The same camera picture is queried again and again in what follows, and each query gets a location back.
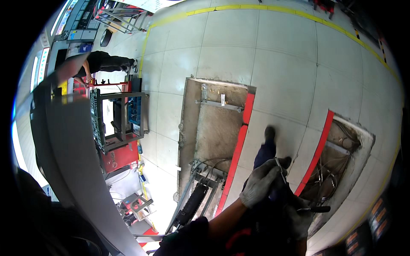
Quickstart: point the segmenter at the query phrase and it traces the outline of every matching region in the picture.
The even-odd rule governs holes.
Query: work glove
[[[309,207],[303,199],[296,195],[294,195],[294,197],[295,200],[299,201],[299,204],[302,206],[302,208]],[[308,237],[308,229],[313,220],[313,213],[310,211],[298,213],[296,210],[297,209],[289,204],[285,206],[285,212],[292,220],[292,234],[296,240],[302,240]]]
[[[239,195],[244,206],[252,208],[262,201],[266,197],[271,183],[279,176],[279,173],[280,167],[276,166],[274,159],[270,159],[254,169],[248,178],[244,190]]]

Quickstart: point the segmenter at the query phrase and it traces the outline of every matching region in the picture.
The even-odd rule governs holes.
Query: tool handle
[[[313,213],[327,213],[330,211],[330,206],[316,206],[311,207],[310,211]]]

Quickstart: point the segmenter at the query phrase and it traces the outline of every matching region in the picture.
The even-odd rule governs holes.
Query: yellow and black stripe
[[[387,63],[387,61],[386,61],[386,54],[385,54],[384,49],[383,49],[383,44],[382,44],[382,41],[381,41],[381,40],[379,40],[379,42],[380,42],[380,46],[382,47],[383,58],[385,59],[385,63]]]
[[[359,32],[358,32],[357,30],[355,30],[355,32],[356,32],[356,37],[357,37],[358,39],[360,39]]]

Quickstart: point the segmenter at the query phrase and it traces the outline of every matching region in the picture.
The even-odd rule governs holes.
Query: yellow floor line
[[[400,86],[402,86],[401,81],[399,76],[384,62],[384,59],[382,59],[370,46],[368,46],[367,44],[365,44],[363,41],[359,40],[355,35],[353,35],[352,33],[346,31],[344,28],[330,22],[327,20],[324,20],[322,18],[318,18],[312,14],[308,14],[305,13],[303,11],[299,11],[299,10],[294,10],[293,8],[290,7],[285,7],[285,6],[270,6],[270,5],[223,5],[223,6],[216,6],[216,7],[209,7],[209,8],[203,8],[203,9],[199,9],[196,11],[189,11],[186,13],[186,16],[191,16],[191,15],[195,15],[195,14],[202,14],[205,12],[210,12],[210,11],[222,11],[222,10],[235,10],[235,9],[251,9],[251,10],[268,10],[268,11],[277,11],[277,12],[283,12],[283,13],[287,13],[287,14],[293,14],[293,15],[297,15],[300,17],[304,17],[306,19],[309,20],[313,20],[315,22],[318,22],[320,24],[323,24],[325,26],[331,27],[337,31],[339,31],[342,34],[345,34],[346,36],[348,36],[350,39],[352,39],[353,41],[357,42],[358,44],[360,44],[361,46],[363,46],[366,50],[370,51],[389,71],[390,73],[396,78],[397,82],[400,84]],[[152,24],[148,31],[147,31],[147,35],[145,37],[145,41],[144,41],[144,46],[142,49],[142,57],[141,57],[141,61],[140,61],[140,65],[139,65],[139,77],[141,77],[142,75],[142,65],[143,65],[143,61],[144,61],[144,54],[145,54],[145,48],[147,45],[147,40],[148,40],[148,36],[150,34],[150,30],[153,27],[159,26],[159,25],[164,25],[179,19],[182,19],[184,17],[186,17],[184,14],[176,14],[167,18],[164,18],[162,20],[159,20],[157,23]]]

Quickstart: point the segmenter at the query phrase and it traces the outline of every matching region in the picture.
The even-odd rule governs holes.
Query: sign
[[[115,0],[117,2],[133,5],[141,9],[155,13],[161,8],[175,5],[185,0]]]
[[[46,76],[46,63],[49,51],[50,47],[44,48],[43,53],[41,54],[39,74],[37,76],[37,85],[40,84]]]
[[[50,43],[48,42],[48,36],[47,36],[46,28],[44,28],[43,31],[41,31],[40,41],[41,41],[41,45],[44,48],[45,47],[50,47]]]
[[[63,18],[60,21],[60,25],[58,25],[56,35],[61,35],[61,33],[63,32],[64,27],[66,26],[68,17],[70,16],[70,14],[73,11],[73,8],[74,8],[74,6],[77,2],[78,2],[78,0],[72,0],[71,1],[70,5],[68,6],[67,11],[64,13]]]

